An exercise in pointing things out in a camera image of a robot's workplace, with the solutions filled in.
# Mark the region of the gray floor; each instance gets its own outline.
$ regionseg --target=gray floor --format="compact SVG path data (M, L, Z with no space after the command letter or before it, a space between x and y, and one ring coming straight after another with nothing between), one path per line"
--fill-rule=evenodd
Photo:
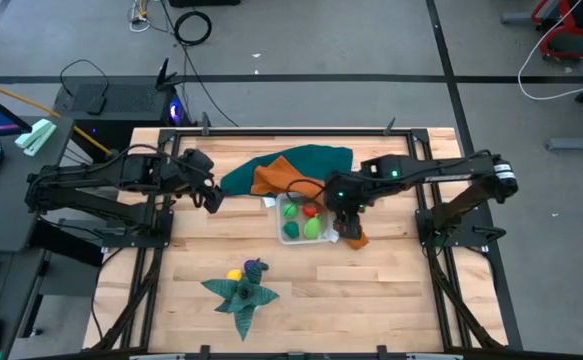
M516 75L540 34L533 27L504 27L499 14L533 3L436 0L455 74ZM129 31L130 4L12 0L0 21L0 76L57 76L79 58L109 75L153 75L166 56L173 71L180 68L183 55L171 37ZM149 6L154 25L164 27L160 5ZM421 0L247 0L203 10L214 29L207 43L191 49L201 74L443 74ZM192 22L186 30L200 28ZM68 73L96 74L86 65ZM567 68L535 56L525 74L582 75L583 63ZM576 86L528 90L550 95ZM59 89L57 84L5 87L47 105ZM213 83L207 88L242 125L380 126L395 116L397 126L456 126L445 84ZM520 193L492 206L492 212L496 225L509 232L500 244L524 347L583 353L583 152L544 149L551 137L583 136L583 105L572 97L534 102L517 85L460 84L459 90L475 148L503 154L519 177ZM214 125L227 124L200 85L187 85L187 94L194 118L206 111ZM3 96L0 101L18 114L42 115ZM19 341L12 358L78 350L87 320L88 298L48 298L36 324L47 332Z

